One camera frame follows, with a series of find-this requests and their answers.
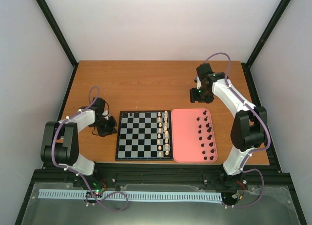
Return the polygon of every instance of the pink tray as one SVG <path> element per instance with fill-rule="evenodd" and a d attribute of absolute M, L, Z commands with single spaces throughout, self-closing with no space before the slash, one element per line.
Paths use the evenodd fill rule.
<path fill-rule="evenodd" d="M 174 109 L 171 112 L 171 127 L 173 156 L 178 163 L 213 163 L 217 160 L 209 110 Z"/>

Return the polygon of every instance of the white wall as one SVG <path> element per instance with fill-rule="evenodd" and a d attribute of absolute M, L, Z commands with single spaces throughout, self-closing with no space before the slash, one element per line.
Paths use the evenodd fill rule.
<path fill-rule="evenodd" d="M 72 67 L 35 0 L 0 0 L 0 224 L 12 225 Z"/>
<path fill-rule="evenodd" d="M 292 0 L 252 74 L 283 171 L 312 224 L 312 0 Z"/>
<path fill-rule="evenodd" d="M 77 60 L 204 60 L 225 51 L 244 62 L 280 2 L 46 1 Z"/>

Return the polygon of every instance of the wall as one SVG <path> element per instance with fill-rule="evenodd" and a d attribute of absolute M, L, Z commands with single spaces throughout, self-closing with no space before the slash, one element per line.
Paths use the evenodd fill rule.
<path fill-rule="evenodd" d="M 77 60 L 204 60 L 224 51 L 244 62 L 280 2 L 46 1 Z"/>
<path fill-rule="evenodd" d="M 14 224 L 72 67 L 35 0 L 0 0 L 0 224 Z"/>
<path fill-rule="evenodd" d="M 312 0 L 292 0 L 252 66 L 283 171 L 312 224 Z"/>

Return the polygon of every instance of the wooden tabletop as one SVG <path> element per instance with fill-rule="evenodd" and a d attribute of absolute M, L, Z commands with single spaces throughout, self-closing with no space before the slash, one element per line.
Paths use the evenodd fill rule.
<path fill-rule="evenodd" d="M 63 118 L 88 104 L 92 86 L 100 87 L 100 97 L 110 106 L 110 114 L 118 123 L 121 110 L 173 110 L 177 108 L 207 108 L 212 116 L 218 159 L 223 163 L 232 148 L 230 132 L 233 116 L 215 97 L 211 104 L 191 103 L 189 90 L 196 87 L 193 78 L 201 61 L 80 61 L 66 103 Z M 210 61 L 214 72 L 225 72 L 227 61 Z M 232 62 L 229 77 L 245 98 L 251 100 L 239 61 Z M 80 153 L 102 163 L 115 161 L 117 134 L 93 136 L 92 128 L 79 133 Z M 117 161 L 117 163 L 177 164 L 175 161 Z M 265 151 L 257 152 L 248 164 L 269 164 Z"/>

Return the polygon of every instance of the white slotted strip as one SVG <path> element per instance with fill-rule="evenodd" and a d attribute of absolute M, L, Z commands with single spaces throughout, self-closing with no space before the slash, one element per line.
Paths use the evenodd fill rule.
<path fill-rule="evenodd" d="M 105 191 L 103 197 L 114 191 Z M 40 189 L 38 198 L 42 199 L 85 199 L 87 190 Z M 124 191 L 131 202 L 209 202 L 221 203 L 220 193 L 211 192 L 131 192 Z M 125 201 L 120 194 L 113 194 L 108 201 Z"/>

